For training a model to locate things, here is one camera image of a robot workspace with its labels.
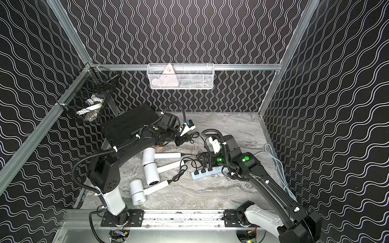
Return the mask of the light blue power strip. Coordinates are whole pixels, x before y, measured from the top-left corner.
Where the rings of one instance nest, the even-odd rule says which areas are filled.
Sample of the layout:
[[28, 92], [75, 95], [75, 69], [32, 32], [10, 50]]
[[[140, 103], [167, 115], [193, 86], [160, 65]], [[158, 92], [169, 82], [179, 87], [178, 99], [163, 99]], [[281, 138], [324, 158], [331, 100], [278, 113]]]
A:
[[193, 181], [197, 181], [203, 178], [211, 177], [212, 175], [216, 175], [222, 172], [223, 166], [213, 167], [212, 171], [206, 170], [205, 172], [194, 171], [191, 172], [191, 177]]

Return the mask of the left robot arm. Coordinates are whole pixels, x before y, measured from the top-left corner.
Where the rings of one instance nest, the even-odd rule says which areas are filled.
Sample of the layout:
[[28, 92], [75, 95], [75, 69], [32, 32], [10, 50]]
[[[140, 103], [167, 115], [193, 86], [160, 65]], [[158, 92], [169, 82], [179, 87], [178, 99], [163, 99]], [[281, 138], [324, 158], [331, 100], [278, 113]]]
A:
[[110, 150], [98, 150], [77, 162], [71, 172], [73, 182], [95, 192], [110, 217], [123, 224], [127, 206], [119, 191], [120, 167], [140, 152], [175, 142], [176, 146], [190, 140], [194, 122], [164, 112], [158, 115], [149, 107], [138, 107], [102, 125]]

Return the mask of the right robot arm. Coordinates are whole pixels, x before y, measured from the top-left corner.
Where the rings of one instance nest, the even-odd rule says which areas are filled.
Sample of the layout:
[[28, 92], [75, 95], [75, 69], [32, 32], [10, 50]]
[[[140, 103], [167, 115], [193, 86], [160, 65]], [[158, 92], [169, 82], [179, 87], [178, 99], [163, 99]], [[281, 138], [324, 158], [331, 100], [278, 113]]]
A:
[[237, 209], [242, 225], [259, 226], [281, 243], [318, 242], [322, 217], [296, 202], [274, 181], [259, 159], [250, 152], [242, 152], [232, 135], [224, 136], [216, 129], [207, 129], [201, 137], [211, 161], [222, 164], [230, 179], [253, 185], [275, 211], [272, 214], [247, 201]]

